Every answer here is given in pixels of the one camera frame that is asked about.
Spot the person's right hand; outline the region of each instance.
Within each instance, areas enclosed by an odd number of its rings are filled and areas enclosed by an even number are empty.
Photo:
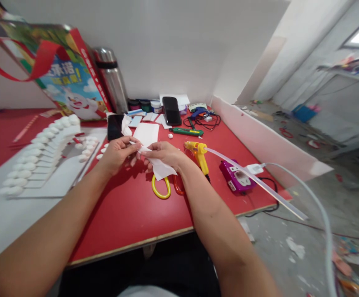
[[[191,162],[191,160],[183,152],[166,141],[152,143],[148,149],[152,151],[143,151],[141,152],[141,155],[146,158],[160,159],[163,163],[173,167],[175,171],[179,170],[179,165],[189,161]],[[149,161],[145,159],[144,164],[148,165]]]

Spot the red bag handle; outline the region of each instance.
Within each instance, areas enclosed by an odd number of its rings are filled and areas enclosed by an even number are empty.
[[[1,67],[0,67],[0,75],[3,77],[6,77],[10,80],[19,81],[19,82],[28,82],[31,80],[35,80],[37,78],[40,78],[41,76],[44,76],[51,68],[54,56],[57,54],[58,57],[62,61],[69,61],[70,57],[68,56],[68,53],[65,51],[64,47],[62,45],[58,45],[57,43],[50,42],[47,40],[43,40],[38,50],[36,51],[36,55],[34,55],[24,44],[17,40],[13,40],[8,37],[0,37],[0,44],[4,40],[10,40],[14,43],[18,44],[23,51],[25,51],[31,58],[35,59],[34,67],[32,68],[30,76],[25,80],[20,80],[18,78],[15,78],[11,76],[10,74],[6,73]]]

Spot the gift bag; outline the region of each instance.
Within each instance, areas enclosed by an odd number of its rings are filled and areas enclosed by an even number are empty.
[[[30,76],[19,80],[1,67],[0,75],[18,82],[35,80],[66,115],[90,121],[104,119],[112,111],[76,28],[0,19],[0,44]]]

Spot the person's left hand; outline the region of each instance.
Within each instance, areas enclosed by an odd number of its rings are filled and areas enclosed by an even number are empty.
[[[132,136],[123,136],[118,139],[114,139],[109,143],[102,158],[95,166],[97,170],[102,170],[105,174],[111,176],[116,175],[123,163],[126,162],[126,166],[133,167],[137,161],[136,153],[140,149],[141,143],[138,139]]]

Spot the stainless steel thermos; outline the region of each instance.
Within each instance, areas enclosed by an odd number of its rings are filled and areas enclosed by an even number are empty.
[[[127,93],[113,50],[108,47],[95,47],[93,54],[114,111],[127,113]]]

